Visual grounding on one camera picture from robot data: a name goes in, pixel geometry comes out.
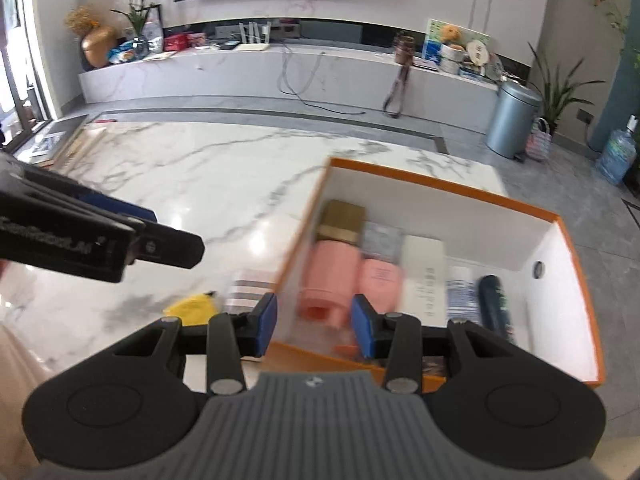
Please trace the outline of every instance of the wall outlet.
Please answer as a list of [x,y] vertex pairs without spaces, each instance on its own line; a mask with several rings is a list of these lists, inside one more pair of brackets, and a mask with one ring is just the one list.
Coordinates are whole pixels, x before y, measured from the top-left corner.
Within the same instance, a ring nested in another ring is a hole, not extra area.
[[582,121],[584,124],[591,124],[591,121],[593,121],[593,114],[590,114],[587,110],[580,108],[578,113],[575,115],[575,118]]

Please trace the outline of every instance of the marble table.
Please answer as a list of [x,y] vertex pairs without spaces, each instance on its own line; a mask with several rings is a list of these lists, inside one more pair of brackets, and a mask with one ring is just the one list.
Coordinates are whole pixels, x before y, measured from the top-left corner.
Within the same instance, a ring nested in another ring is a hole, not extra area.
[[202,262],[191,270],[137,262],[117,284],[11,264],[0,282],[0,318],[59,372],[181,298],[224,291],[240,269],[275,272],[328,156],[505,194],[489,166],[384,142],[240,124],[109,124],[70,176],[199,234]]

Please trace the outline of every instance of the yellow cloth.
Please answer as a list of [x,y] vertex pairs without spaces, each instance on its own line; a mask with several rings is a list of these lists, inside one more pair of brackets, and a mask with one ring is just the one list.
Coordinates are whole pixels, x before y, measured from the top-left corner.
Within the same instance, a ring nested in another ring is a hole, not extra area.
[[176,316],[184,326],[204,325],[218,313],[216,302],[209,294],[197,294],[168,306],[164,313]]

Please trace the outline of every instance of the potted plant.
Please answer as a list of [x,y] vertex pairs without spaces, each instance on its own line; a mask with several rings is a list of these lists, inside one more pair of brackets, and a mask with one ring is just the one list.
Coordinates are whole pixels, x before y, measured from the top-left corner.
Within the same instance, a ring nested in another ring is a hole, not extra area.
[[89,6],[80,6],[67,13],[65,25],[80,38],[80,62],[85,72],[107,65],[107,53],[116,46],[116,31],[100,24]]
[[575,66],[569,70],[564,79],[561,80],[560,65],[556,65],[555,70],[551,70],[549,63],[546,60],[544,53],[538,54],[530,43],[527,43],[529,48],[533,52],[536,66],[540,70],[540,77],[542,78],[542,89],[535,84],[531,85],[540,92],[542,95],[542,118],[549,124],[549,135],[553,136],[558,128],[558,121],[560,116],[564,112],[568,105],[573,103],[581,103],[585,105],[593,106],[591,101],[587,99],[580,99],[575,97],[575,92],[578,88],[586,85],[594,85],[604,83],[602,79],[596,79],[592,81],[575,82],[573,81],[575,73],[584,63],[584,58],[581,58]]
[[134,32],[133,51],[136,54],[136,59],[143,59],[149,54],[149,42],[143,34],[143,29],[152,6],[148,0],[129,0],[128,12],[111,9],[111,12],[122,14],[129,20]]

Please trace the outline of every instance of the pink bottle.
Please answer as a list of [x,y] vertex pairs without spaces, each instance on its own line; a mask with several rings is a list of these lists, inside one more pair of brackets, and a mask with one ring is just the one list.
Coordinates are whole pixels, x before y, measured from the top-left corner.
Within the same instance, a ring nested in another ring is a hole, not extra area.
[[398,304],[402,270],[380,260],[363,260],[357,291],[364,294],[379,314],[393,312]]
[[359,267],[359,248],[332,240],[317,242],[300,291],[300,316],[325,320],[336,328],[347,325]]

